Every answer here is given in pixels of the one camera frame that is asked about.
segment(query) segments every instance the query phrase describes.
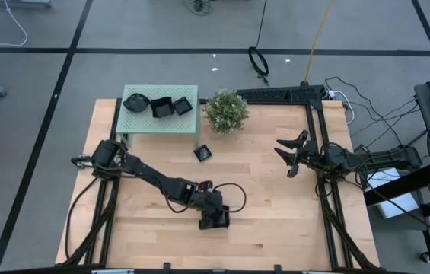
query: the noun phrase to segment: green perforated table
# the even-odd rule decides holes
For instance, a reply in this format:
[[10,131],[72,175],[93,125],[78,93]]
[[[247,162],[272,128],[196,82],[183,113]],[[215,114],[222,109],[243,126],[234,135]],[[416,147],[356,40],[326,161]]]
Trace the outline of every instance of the green perforated table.
[[152,109],[147,107],[141,113],[120,107],[116,134],[130,146],[135,134],[193,134],[195,148],[199,147],[199,98],[195,85],[126,85],[122,102],[134,93],[144,94],[149,100],[170,96],[174,102],[181,97],[191,103],[193,109],[182,116],[174,113],[164,118],[152,117]]

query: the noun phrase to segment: wooden table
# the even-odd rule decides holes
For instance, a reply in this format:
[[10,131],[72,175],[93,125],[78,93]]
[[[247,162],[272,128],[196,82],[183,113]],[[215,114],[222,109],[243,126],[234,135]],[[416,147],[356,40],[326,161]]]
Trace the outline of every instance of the wooden table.
[[[91,155],[101,139],[108,139],[116,100],[97,100],[84,153]],[[341,102],[323,102],[330,141],[352,148]],[[200,213],[174,214],[159,190],[139,179],[122,179],[116,205],[108,267],[173,269],[258,269],[275,264],[284,270],[330,270],[320,200],[314,193],[316,174],[301,165],[289,179],[288,167],[273,151],[276,139],[295,139],[307,129],[305,108],[249,105],[243,132],[218,135],[202,120],[201,143],[213,157],[199,163],[185,135],[138,135],[130,153],[169,177],[191,181],[239,183],[247,191],[247,207],[231,214],[228,229],[198,230]],[[319,125],[315,117],[318,140]],[[80,170],[73,199],[91,182],[91,170]],[[99,183],[78,202],[72,214],[72,252],[89,232]],[[242,203],[240,190],[221,189],[232,209]],[[378,265],[377,251],[362,191],[339,185],[346,228],[367,258]],[[339,265],[344,266],[339,236],[333,229]],[[97,237],[98,261],[103,233]],[[64,235],[56,261],[63,262]]]

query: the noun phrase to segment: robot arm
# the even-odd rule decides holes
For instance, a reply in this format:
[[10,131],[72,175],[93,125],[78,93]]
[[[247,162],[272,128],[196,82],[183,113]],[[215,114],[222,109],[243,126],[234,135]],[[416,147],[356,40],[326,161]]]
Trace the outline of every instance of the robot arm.
[[114,180],[121,177],[123,172],[150,183],[161,191],[167,202],[201,211],[201,230],[227,228],[230,225],[229,207],[223,205],[219,190],[211,190],[212,181],[194,183],[183,178],[167,177],[149,167],[140,158],[128,154],[117,142],[103,140],[90,158],[73,158],[72,162],[80,166],[91,165],[94,169],[93,175],[102,180]]
[[328,180],[342,180],[346,175],[361,170],[363,167],[368,170],[386,167],[413,170],[422,164],[417,150],[406,145],[400,145],[388,151],[353,153],[338,144],[329,143],[318,151],[316,142],[306,139],[307,131],[304,130],[295,140],[277,140],[279,144],[287,148],[296,148],[295,153],[274,148],[285,163],[291,167],[288,172],[290,178],[298,173],[299,163],[312,170],[323,172],[325,179]]

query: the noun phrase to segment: gray floor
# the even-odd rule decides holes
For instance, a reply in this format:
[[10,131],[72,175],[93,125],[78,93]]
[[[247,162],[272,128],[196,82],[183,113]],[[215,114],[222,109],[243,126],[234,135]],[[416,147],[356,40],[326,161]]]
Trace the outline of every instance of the gray floor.
[[[430,0],[419,2],[430,23]],[[13,12],[29,33],[27,46],[68,47],[84,3],[54,0],[49,11],[17,8]],[[320,0],[270,0],[260,47],[309,49],[325,4]],[[210,15],[197,17],[181,1],[94,0],[79,46],[247,48],[255,44],[263,0],[219,0],[212,6]],[[21,32],[0,9],[0,42],[19,43],[21,39]],[[430,42],[410,0],[340,0],[330,12],[317,48],[430,50]],[[64,58],[63,54],[0,53],[0,84],[9,94],[0,98],[0,234]],[[307,56],[266,55],[266,59],[271,86],[298,85],[304,77]],[[386,113],[411,100],[415,84],[430,81],[430,57],[315,56],[310,83],[321,84],[331,76],[357,85],[377,110]],[[94,101],[120,96],[125,84],[197,84],[201,97],[220,88],[263,87],[244,54],[76,54],[1,270],[54,263],[76,176],[69,158],[82,151]],[[364,103],[338,81],[330,85],[345,92],[350,101]],[[355,110],[350,132],[371,122],[365,109],[355,106]],[[408,142],[425,126],[418,112],[395,128],[402,142]],[[367,145],[385,130],[385,124],[378,123],[355,135],[353,145]],[[371,149],[397,144],[388,133]],[[427,154],[425,139],[416,147],[421,155]],[[430,272],[430,265],[416,257],[425,251],[420,232],[379,228],[374,229],[374,236],[382,266]]]

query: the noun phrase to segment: green leaves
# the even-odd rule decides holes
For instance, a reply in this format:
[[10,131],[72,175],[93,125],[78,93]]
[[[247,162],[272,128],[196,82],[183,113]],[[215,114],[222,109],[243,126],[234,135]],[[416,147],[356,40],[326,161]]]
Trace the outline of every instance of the green leaves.
[[249,113],[247,102],[236,91],[222,89],[208,99],[203,115],[213,132],[232,133],[244,129],[244,120]]

